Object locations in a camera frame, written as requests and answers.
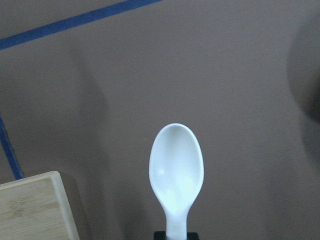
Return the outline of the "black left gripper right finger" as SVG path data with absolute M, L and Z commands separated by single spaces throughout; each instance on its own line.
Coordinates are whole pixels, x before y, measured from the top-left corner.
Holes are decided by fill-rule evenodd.
M 200 237 L 197 232 L 188 232 L 187 240 L 200 240 Z

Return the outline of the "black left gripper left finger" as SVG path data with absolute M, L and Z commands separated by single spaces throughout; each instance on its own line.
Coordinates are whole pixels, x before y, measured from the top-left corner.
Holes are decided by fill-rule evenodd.
M 166 232 L 165 231 L 155 231 L 153 233 L 153 240 L 166 240 Z

